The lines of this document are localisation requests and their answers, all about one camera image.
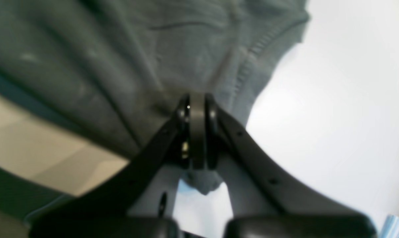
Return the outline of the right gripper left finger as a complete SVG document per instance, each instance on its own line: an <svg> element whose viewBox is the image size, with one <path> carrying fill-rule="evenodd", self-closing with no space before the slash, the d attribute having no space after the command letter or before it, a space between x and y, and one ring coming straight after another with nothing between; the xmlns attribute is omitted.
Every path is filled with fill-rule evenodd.
<svg viewBox="0 0 399 238"><path fill-rule="evenodd" d="M178 181L198 169L198 95L184 95L142 152L96 189L43 215L31 238L181 238Z"/></svg>

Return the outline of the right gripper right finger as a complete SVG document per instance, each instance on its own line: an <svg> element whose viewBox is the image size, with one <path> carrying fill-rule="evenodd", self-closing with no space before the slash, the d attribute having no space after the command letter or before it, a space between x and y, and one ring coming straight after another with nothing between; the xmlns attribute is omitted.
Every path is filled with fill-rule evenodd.
<svg viewBox="0 0 399 238"><path fill-rule="evenodd" d="M211 94L198 96L198 168L227 185L225 238L375 238L370 219L308 187L273 161Z"/></svg>

